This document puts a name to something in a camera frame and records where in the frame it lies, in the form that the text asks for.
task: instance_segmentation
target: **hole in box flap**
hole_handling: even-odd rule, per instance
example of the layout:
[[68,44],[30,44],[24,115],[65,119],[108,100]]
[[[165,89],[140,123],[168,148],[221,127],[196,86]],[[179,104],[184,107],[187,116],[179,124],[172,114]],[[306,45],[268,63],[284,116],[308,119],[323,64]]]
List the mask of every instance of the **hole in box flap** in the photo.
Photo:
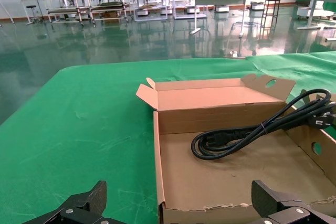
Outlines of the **hole in box flap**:
[[322,154],[322,146],[318,142],[313,142],[311,144],[311,150],[318,156]]
[[275,80],[275,79],[270,80],[270,81],[266,84],[266,88],[270,88],[270,87],[272,87],[276,82],[277,82],[277,80]]

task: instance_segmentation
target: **reflective floor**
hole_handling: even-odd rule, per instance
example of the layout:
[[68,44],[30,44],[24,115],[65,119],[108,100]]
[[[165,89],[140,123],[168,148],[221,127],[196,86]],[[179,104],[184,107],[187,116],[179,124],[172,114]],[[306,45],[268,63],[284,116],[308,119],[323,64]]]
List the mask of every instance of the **reflective floor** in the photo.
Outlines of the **reflective floor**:
[[307,24],[298,20],[296,7],[282,7],[275,29],[260,28],[260,12],[247,12],[244,36],[238,39],[243,12],[208,13],[200,19],[201,31],[190,35],[194,21],[147,23],[38,24],[2,23],[0,28],[0,123],[62,68],[74,65],[143,60],[273,55],[333,51],[325,43],[336,30],[297,31]]

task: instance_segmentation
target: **cardboard box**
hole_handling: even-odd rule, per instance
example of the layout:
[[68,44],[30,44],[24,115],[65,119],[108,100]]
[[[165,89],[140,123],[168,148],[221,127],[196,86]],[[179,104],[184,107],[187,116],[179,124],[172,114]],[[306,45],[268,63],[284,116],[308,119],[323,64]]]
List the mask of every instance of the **cardboard box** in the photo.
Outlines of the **cardboard box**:
[[[103,18],[118,18],[118,12],[106,12],[106,13],[102,13]],[[104,20],[105,23],[118,23],[119,19],[107,19]]]
[[[271,80],[275,84],[266,85]],[[191,152],[200,132],[260,124],[286,104],[294,81],[250,74],[219,79],[140,85],[137,96],[155,109],[154,147],[160,223],[235,224],[259,219],[251,182],[298,195],[335,216],[336,142],[324,131],[300,126],[260,137],[217,161]],[[319,143],[322,152],[313,152]]]

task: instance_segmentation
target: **stool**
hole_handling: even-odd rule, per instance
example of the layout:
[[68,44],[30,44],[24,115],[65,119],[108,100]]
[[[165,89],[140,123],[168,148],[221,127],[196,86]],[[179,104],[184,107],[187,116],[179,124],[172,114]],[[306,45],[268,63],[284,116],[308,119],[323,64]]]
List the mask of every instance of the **stool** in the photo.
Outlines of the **stool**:
[[[274,28],[277,25],[279,8],[280,8],[280,1],[281,0],[265,0],[263,15],[261,16],[261,22],[260,22],[262,24],[263,23],[262,19],[264,19],[264,28],[265,28],[265,25],[266,25],[266,18],[267,17],[272,17],[272,22],[271,22],[270,28],[272,28],[272,26],[273,26],[273,20],[274,19],[276,19]],[[269,4],[274,4],[274,8],[273,8],[272,13],[268,12]]]
[[28,23],[28,25],[32,24],[32,23],[35,23],[37,21],[37,18],[35,16],[35,12],[34,12],[34,8],[36,8],[36,5],[28,5],[28,6],[26,6],[26,8],[31,9],[31,11],[33,13],[33,19],[30,19],[30,23]]

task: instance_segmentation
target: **coiled cable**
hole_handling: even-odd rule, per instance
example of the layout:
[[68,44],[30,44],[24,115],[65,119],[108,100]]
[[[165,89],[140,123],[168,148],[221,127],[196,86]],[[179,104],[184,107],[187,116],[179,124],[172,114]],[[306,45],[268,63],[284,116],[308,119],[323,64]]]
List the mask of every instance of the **coiled cable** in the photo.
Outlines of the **coiled cable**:
[[[325,97],[315,99],[295,111],[282,116],[295,103],[315,93],[323,93]],[[325,129],[330,126],[334,120],[332,108],[336,103],[330,102],[330,98],[331,93],[325,89],[307,91],[294,98],[278,113],[259,125],[219,129],[198,135],[191,143],[191,150],[193,154],[200,159],[215,160],[235,153],[257,138],[279,129],[289,130],[304,124]]]

